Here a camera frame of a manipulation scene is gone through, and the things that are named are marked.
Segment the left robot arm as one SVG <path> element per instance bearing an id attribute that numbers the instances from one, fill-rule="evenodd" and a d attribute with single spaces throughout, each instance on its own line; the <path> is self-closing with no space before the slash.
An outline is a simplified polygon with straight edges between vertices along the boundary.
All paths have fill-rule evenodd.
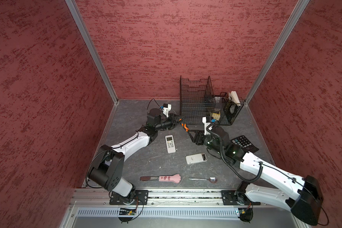
<path id="1" fill-rule="evenodd" d="M 182 123 L 180 115 L 169 114 L 162 120 L 162 115 L 148 114 L 147 122 L 135 135 L 113 146 L 102 145 L 92 160 L 86 181 L 93 181 L 100 188 L 115 192 L 126 199 L 135 198 L 135 186 L 122 177 L 124 162 L 140 149 L 151 144 L 159 131 L 172 130 Z"/>

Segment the orange black screwdriver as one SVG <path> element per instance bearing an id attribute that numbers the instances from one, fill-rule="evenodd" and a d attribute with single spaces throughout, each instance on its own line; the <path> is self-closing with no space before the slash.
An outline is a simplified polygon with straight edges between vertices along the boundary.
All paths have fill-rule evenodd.
<path id="1" fill-rule="evenodd" d="M 189 128 L 188 126 L 186 125 L 186 123 L 184 122 L 184 119 L 183 118 L 180 118 L 179 119 L 179 123 L 181 124 L 182 128 L 186 131 L 186 132 L 189 132 Z"/>

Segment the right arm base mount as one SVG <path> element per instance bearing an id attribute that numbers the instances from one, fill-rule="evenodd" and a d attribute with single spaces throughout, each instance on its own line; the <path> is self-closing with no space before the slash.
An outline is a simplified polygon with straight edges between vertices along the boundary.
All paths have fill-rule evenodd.
<path id="1" fill-rule="evenodd" d="M 236 193 L 236 191 L 232 190 L 222 190 L 221 198 L 223 201 L 223 205 L 225 206 L 259 206 L 260 202 L 252 202 L 244 193 Z"/>

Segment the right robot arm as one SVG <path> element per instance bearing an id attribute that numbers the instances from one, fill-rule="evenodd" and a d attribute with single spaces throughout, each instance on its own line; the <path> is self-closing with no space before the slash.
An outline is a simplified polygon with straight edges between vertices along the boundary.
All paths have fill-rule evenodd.
<path id="1" fill-rule="evenodd" d="M 245 136 L 230 139 L 214 123 L 208 123 L 203 131 L 186 132 L 196 145 L 217 152 L 242 180 L 234 192 L 239 204 L 265 203 L 290 211 L 308 225 L 319 224 L 324 197 L 318 179 L 294 175 L 262 160 L 254 154 L 258 149 Z"/>

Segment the grey white remote control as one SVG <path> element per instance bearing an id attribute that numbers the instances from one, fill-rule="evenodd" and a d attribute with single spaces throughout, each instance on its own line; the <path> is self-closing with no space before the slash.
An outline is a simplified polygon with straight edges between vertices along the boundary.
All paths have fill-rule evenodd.
<path id="1" fill-rule="evenodd" d="M 188 155 L 185 159 L 186 163 L 189 165 L 206 162 L 208 160 L 205 153 Z"/>

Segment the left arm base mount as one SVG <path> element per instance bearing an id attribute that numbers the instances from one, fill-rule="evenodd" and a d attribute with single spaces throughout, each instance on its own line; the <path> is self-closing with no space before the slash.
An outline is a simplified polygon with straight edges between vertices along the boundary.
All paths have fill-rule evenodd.
<path id="1" fill-rule="evenodd" d="M 130 195 L 124 197 L 118 193 L 110 193 L 110 205 L 136 205 L 141 204 L 146 205 L 148 201 L 149 191 L 148 190 L 134 190 L 130 192 Z"/>

